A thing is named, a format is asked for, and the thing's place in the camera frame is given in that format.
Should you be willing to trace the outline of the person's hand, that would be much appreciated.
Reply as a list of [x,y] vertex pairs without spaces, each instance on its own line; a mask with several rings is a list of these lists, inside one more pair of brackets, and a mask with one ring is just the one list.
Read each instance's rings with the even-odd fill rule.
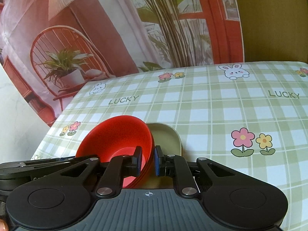
[[7,223],[3,219],[0,219],[0,231],[9,231]]

